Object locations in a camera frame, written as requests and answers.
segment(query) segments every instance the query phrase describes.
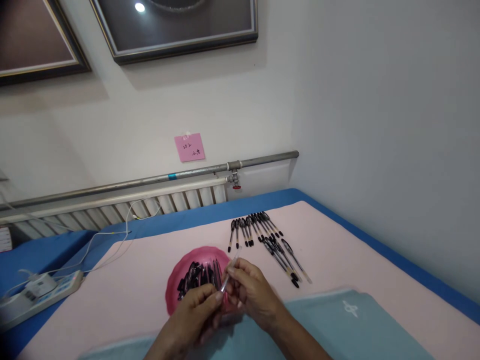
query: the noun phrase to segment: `plug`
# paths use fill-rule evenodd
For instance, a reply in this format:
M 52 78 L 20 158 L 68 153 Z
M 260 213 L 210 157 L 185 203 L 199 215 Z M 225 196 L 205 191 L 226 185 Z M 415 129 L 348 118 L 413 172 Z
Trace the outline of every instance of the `plug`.
M 25 285 L 25 289 L 34 294 L 37 298 L 51 292 L 57 287 L 57 282 L 47 273 L 42 275 L 30 275 L 28 280 L 30 281 Z

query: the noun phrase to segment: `framed picture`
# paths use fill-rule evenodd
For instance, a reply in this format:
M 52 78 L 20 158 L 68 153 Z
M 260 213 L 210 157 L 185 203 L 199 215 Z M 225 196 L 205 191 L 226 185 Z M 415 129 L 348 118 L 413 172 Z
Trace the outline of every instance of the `framed picture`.
M 88 71 L 57 0 L 0 0 L 0 85 Z
M 257 0 L 90 0 L 119 65 L 254 43 Z

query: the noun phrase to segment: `white wall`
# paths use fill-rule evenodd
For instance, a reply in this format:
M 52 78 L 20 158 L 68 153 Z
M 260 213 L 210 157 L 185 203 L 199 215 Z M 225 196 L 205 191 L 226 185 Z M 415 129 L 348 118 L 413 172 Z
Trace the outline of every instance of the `white wall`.
M 291 150 L 293 2 L 260 1 L 256 44 L 122 67 L 89 2 L 61 3 L 93 73 L 0 88 L 10 201 Z M 185 132 L 201 133 L 206 160 L 180 163 Z
M 480 2 L 309 1 L 291 185 L 480 303 Z

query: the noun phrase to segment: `power cord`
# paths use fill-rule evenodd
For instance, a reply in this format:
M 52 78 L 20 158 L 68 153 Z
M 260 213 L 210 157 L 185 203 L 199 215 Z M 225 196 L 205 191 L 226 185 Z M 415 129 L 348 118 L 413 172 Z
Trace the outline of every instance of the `power cord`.
M 62 229 L 65 229 L 65 230 L 68 230 L 68 231 L 71 231 L 71 232 L 74 232 L 75 230 L 72 229 L 71 227 L 68 227 L 68 226 L 63 226 L 61 224 L 58 224 L 56 222 L 53 222 L 53 221 L 48 221 L 48 220 L 43 220 L 39 217 L 36 217 L 34 215 L 32 215 L 31 213 L 29 212 L 25 212 L 25 211 L 22 211 L 20 209 L 17 209 L 15 207 L 13 207 L 12 205 L 10 205 L 10 203 L 7 201 L 7 199 L 5 198 L 4 196 L 4 193 L 0 190 L 0 197 L 1 197 L 1 200 L 2 202 L 10 209 L 12 210 L 15 210 L 15 211 L 18 211 L 19 213 L 23 214 L 23 215 L 26 215 L 34 220 L 38 220 L 39 222 L 42 222 L 42 223 L 45 223 L 45 224 L 48 224 L 48 225 L 52 225 L 52 226 L 56 226 L 58 228 L 62 228 Z
M 95 238 L 97 235 L 125 234 L 125 237 L 121 240 L 120 245 L 118 246 L 118 248 L 116 249 L 116 251 L 115 251 L 109 258 L 107 258 L 106 260 L 104 260 L 98 267 L 95 267 L 95 268 L 93 268 L 93 269 L 84 271 L 84 272 L 83 272 L 84 274 L 86 274 L 86 273 L 91 273 L 91 272 L 93 272 L 93 271 L 96 271 L 96 270 L 98 270 L 98 269 L 101 269 L 101 268 L 103 268 L 104 266 L 106 266 L 106 265 L 108 265 L 108 264 L 111 264 L 111 263 L 114 262 L 115 260 L 117 260 L 117 259 L 119 259 L 120 257 L 122 257 L 122 256 L 128 251 L 128 249 L 130 248 L 130 246 L 132 245 L 133 240 L 132 240 L 132 242 L 131 242 L 130 244 L 128 244 L 128 247 L 126 248 L 126 250 L 125 250 L 122 254 L 120 254 L 120 256 L 118 256 L 118 257 L 114 258 L 112 261 L 108 262 L 111 258 L 113 258 L 113 257 L 119 252 L 119 250 L 120 250 L 120 248 L 122 247 L 123 243 L 124 243 L 125 240 L 127 239 L 129 233 L 131 233 L 131 231 L 129 231 L 129 216 L 130 216 L 130 212 L 132 211 L 133 206 L 134 206 L 136 203 L 139 203 L 139 202 L 141 202 L 141 201 L 143 201 L 143 200 L 147 200 L 147 199 L 150 199 L 150 198 L 149 198 L 149 197 L 145 197 L 145 198 L 143 198 L 143 199 L 134 201 L 134 202 L 130 205 L 130 207 L 129 207 L 129 209 L 128 209 L 128 212 L 127 212 L 127 214 L 126 214 L 126 217 L 125 217 L 125 231 L 119 231 L 119 232 L 97 232 L 95 235 L 93 235 L 93 236 L 91 237 L 90 241 L 88 242 L 88 246 L 87 246 L 87 248 L 86 248 L 86 252 L 85 252 L 85 254 L 83 255 L 83 257 L 81 258 L 81 260 L 80 260 L 78 263 L 76 263 L 75 265 L 70 265 L 70 266 L 66 266 L 66 267 L 61 267 L 61 268 L 56 269 L 56 270 L 50 270 L 50 271 L 47 271 L 47 272 L 44 272 L 44 273 L 40 274 L 39 276 L 42 276 L 43 274 L 56 273 L 56 272 L 58 272 L 58 271 L 60 271 L 60 270 L 71 269 L 71 268 L 75 268 L 75 267 L 81 265 L 81 264 L 84 262 L 85 258 L 87 257 L 87 254 L 88 254 L 89 251 L 90 251 L 90 246 L 92 245 L 92 241 L 94 240 L 94 238 Z M 137 219 L 137 220 L 146 220 L 146 219 L 149 219 L 149 218 L 153 218 L 154 216 L 156 216 L 156 215 L 159 213 L 159 211 L 160 211 L 160 209 L 161 209 L 161 205 L 159 204 L 158 201 L 157 201 L 157 204 L 158 204 L 158 210 L 156 211 L 156 213 L 155 213 L 154 215 L 148 216 L 148 217 L 144 217 L 144 218 L 139 218 L 138 216 L 136 216 L 135 214 L 133 214 L 132 217 L 133 217 L 134 219 Z M 22 272 L 22 273 L 27 273 L 27 274 L 29 275 L 29 277 L 37 275 L 37 274 L 34 274 L 34 273 L 32 273 L 31 271 L 27 270 L 27 269 L 20 269 L 20 270 L 18 270 L 18 271 L 19 271 L 19 272 Z M 64 278 L 64 277 L 67 277 L 67 276 L 68 276 L 68 275 L 64 275 L 64 276 L 54 276 L 54 279 Z M 8 294 L 9 294 L 11 291 L 15 290 L 16 288 L 18 288 L 18 287 L 20 287 L 20 286 L 22 286 L 22 285 L 25 285 L 25 284 L 28 283 L 29 281 L 30 281 L 30 280 L 24 281 L 24 282 L 22 282 L 22 283 L 20 283 L 20 284 L 18 284 L 18 285 L 15 285 L 15 286 L 12 287 L 11 289 L 7 290 L 6 293 L 5 293 L 5 295 L 3 296 L 3 298 L 8 297 Z

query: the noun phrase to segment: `white radiator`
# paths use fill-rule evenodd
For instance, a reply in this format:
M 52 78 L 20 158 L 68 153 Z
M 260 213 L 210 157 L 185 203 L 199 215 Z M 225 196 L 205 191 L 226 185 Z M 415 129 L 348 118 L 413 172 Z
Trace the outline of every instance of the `white radiator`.
M 38 221 L 36 218 L 79 230 L 99 231 L 109 225 L 123 223 L 131 204 L 128 221 L 134 221 L 132 215 L 143 219 L 156 214 L 175 213 L 188 209 L 205 207 L 227 201 L 226 177 L 192 181 L 180 185 L 149 185 L 103 194 L 102 198 L 88 196 L 74 200 L 5 210 L 0 212 L 0 225 L 11 224 L 21 230 L 28 238 L 38 239 L 62 234 L 68 230 L 53 224 Z

